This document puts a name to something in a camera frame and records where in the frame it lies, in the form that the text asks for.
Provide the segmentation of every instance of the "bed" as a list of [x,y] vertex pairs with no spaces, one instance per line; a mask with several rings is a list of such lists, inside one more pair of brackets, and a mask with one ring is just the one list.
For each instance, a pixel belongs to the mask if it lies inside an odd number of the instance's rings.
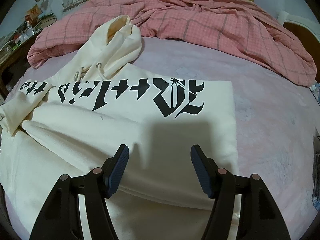
[[[10,100],[28,79],[43,81],[69,62],[77,51],[49,58],[40,68],[29,68],[11,91]],[[297,86],[275,72],[243,58],[177,39],[142,39],[134,65],[164,76],[197,80],[231,81],[237,124],[239,175],[259,174],[273,195],[292,240],[298,240],[317,215],[311,196],[314,143],[320,129],[319,105],[307,87]],[[132,197],[137,207],[139,199]],[[12,227],[21,239],[30,229],[19,220],[6,196]],[[165,218],[166,205],[162,206]],[[195,211],[200,228],[207,212]],[[183,230],[188,222],[166,224],[168,230]],[[134,230],[135,223],[129,227]],[[199,239],[201,230],[195,233]],[[135,232],[137,239],[163,239],[161,227]]]

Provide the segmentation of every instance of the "bed sheet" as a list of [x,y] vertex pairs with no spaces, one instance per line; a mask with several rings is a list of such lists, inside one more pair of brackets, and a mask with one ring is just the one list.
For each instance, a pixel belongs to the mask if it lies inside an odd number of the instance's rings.
[[[143,38],[142,44],[133,64],[143,69],[183,79],[232,82],[240,175],[261,175],[282,212],[291,239],[299,239],[317,214],[311,196],[320,108],[310,90],[214,49],[158,38]],[[28,69],[7,100],[25,80],[43,81],[75,54],[51,58],[37,70]],[[28,239],[8,198],[7,205],[13,228]]]

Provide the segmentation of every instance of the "drawstring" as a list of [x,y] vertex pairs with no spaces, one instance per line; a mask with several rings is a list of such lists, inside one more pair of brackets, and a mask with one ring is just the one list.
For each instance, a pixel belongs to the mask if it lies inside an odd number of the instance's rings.
[[[102,80],[107,80],[107,78],[102,74],[101,72],[101,67],[102,64],[101,63],[97,63],[96,65],[97,69],[98,69],[98,74],[101,77]],[[78,82],[80,80],[83,79],[84,75],[87,73],[87,71],[89,70],[89,68],[84,68],[81,67],[76,73],[75,76],[73,77],[73,81]]]

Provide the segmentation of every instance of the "mattress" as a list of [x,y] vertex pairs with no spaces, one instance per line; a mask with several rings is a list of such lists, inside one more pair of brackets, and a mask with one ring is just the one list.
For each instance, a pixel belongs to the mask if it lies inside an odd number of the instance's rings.
[[[248,177],[257,173],[262,177],[281,210],[291,239],[299,239],[317,214],[311,196],[314,140],[319,135],[320,109],[310,90],[255,63],[214,49],[158,38],[142,38],[142,45],[133,63],[142,69],[182,79],[232,82],[240,175]],[[6,101],[23,82],[28,79],[43,81],[75,54],[76,51],[51,58],[37,70],[28,69]],[[10,202],[6,197],[12,226],[23,240],[28,239],[30,232],[20,224]],[[204,223],[208,219],[207,214],[198,212],[197,215]],[[182,230],[180,226],[183,225],[179,223],[168,227]],[[152,230],[139,232],[139,239],[150,239],[156,231],[159,234],[153,239],[164,238],[162,225],[155,224]]]

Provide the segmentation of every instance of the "stack of books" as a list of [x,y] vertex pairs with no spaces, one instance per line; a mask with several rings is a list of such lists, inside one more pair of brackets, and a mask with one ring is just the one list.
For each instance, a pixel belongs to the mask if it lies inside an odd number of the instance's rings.
[[35,26],[36,30],[44,29],[57,21],[57,17],[52,14],[47,14],[38,19],[38,23]]

